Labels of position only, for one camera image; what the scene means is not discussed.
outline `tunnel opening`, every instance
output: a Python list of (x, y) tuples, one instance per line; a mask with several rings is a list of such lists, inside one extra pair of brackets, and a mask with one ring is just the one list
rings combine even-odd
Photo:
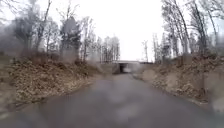
[(126, 73), (129, 73), (129, 72), (127, 71), (127, 70), (128, 70), (128, 68), (127, 68), (127, 64), (125, 64), (125, 63), (120, 63), (119, 66), (120, 66), (120, 74), (126, 74)]

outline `overcast sky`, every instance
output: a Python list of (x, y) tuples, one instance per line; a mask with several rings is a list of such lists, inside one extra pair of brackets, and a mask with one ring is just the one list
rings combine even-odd
[[(41, 10), (46, 10), (47, 0), (38, 0)], [(53, 0), (50, 15), (60, 22), (56, 9), (66, 11), (69, 0)], [(152, 34), (161, 37), (163, 20), (160, 0), (73, 0), (79, 4), (78, 17), (90, 16), (95, 21), (96, 34), (102, 38), (117, 36), (121, 43), (122, 60), (144, 58), (142, 42), (148, 40), (149, 61), (153, 59)], [(13, 19), (9, 12), (5, 17)]]

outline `tunnel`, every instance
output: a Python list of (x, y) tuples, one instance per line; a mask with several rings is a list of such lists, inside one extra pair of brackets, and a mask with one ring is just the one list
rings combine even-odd
[(119, 64), (119, 69), (120, 69), (119, 72), (121, 74), (130, 73), (130, 69), (128, 68), (128, 64), (127, 63), (120, 63)]

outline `road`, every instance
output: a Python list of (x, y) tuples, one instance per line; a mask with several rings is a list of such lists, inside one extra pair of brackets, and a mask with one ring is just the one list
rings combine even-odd
[(32, 105), (0, 128), (214, 128), (212, 113), (129, 75)]

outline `bare tree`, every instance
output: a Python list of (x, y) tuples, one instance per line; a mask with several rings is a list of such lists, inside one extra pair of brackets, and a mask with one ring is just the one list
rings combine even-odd
[(37, 25), (39, 10), (36, 7), (36, 0), (30, 0), (27, 8), (24, 9), (20, 17), (13, 20), (14, 35), (24, 45), (24, 54), (32, 48), (32, 42), (35, 37), (35, 28)]
[(48, 0), (48, 6), (47, 6), (47, 10), (46, 10), (46, 12), (44, 14), (44, 19), (40, 20), (40, 23), (39, 23), (39, 28), (37, 30), (37, 42), (35, 44), (35, 50), (36, 51), (38, 51), (40, 42), (41, 42), (42, 37), (44, 35), (44, 29), (45, 29), (45, 26), (46, 26), (46, 23), (47, 23), (47, 18), (48, 18), (48, 14), (49, 14), (49, 10), (50, 10), (51, 4), (52, 4), (52, 1)]
[(79, 48), (81, 46), (81, 26), (80, 23), (75, 20), (75, 10), (78, 5), (72, 8), (71, 0), (69, 0), (66, 12), (58, 11), (61, 15), (62, 27), (60, 31), (61, 43), (60, 43), (60, 55), (63, 55), (63, 51), (69, 48), (71, 45), (74, 48), (75, 58), (79, 59)]
[(213, 30), (214, 30), (214, 35), (215, 35), (215, 44), (218, 43), (218, 33), (217, 33), (217, 30), (216, 30), (216, 27), (215, 27), (215, 22), (213, 20), (213, 14), (212, 12), (214, 11), (212, 8), (214, 6), (214, 4), (211, 4), (209, 0), (201, 0), (200, 1), (200, 4), (202, 6), (202, 8), (206, 11), (211, 23), (212, 23), (212, 27), (213, 27)]
[(143, 41), (142, 45), (143, 45), (143, 48), (144, 48), (145, 61), (149, 62), (149, 58), (148, 58), (148, 41)]
[(165, 30), (174, 42), (175, 53), (178, 54), (178, 38), (183, 46), (184, 53), (188, 53), (189, 35), (183, 12), (176, 0), (162, 0), (162, 16), (166, 21)]
[(87, 49), (90, 45), (90, 43), (93, 43), (94, 41), (94, 25), (93, 25), (93, 19), (90, 17), (85, 17), (81, 21), (81, 27), (82, 27), (82, 38), (83, 38), (83, 44), (82, 44), (82, 51), (83, 51), (83, 60), (86, 60), (87, 57)]
[(204, 14), (199, 11), (198, 5), (195, 0), (190, 3), (191, 9), (191, 25), (196, 29), (199, 34), (199, 51), (201, 55), (204, 55), (207, 51), (207, 34), (206, 34), (206, 22)]
[(156, 34), (153, 34), (152, 41), (153, 41), (154, 58), (155, 58), (155, 62), (156, 62), (156, 61), (159, 60), (159, 57), (158, 57), (158, 37), (157, 37)]
[(44, 37), (46, 41), (46, 51), (49, 53), (49, 51), (54, 51), (56, 49), (56, 43), (58, 41), (58, 35), (59, 29), (58, 24), (52, 20), (52, 18), (48, 18), (48, 21), (46, 23), (46, 28), (44, 31)]

